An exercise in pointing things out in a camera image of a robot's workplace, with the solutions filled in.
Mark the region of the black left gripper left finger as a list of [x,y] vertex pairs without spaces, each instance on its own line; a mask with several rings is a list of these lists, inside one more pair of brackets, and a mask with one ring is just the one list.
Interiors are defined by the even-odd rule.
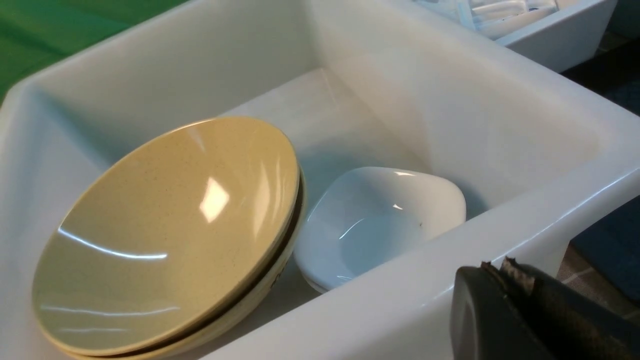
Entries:
[[449,335],[455,360],[554,360],[486,269],[455,272]]

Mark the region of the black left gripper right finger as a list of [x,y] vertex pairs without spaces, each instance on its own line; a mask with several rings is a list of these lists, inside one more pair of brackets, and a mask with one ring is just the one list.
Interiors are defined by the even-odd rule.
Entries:
[[500,288],[535,348],[551,360],[637,360],[639,326],[528,264],[505,257]]

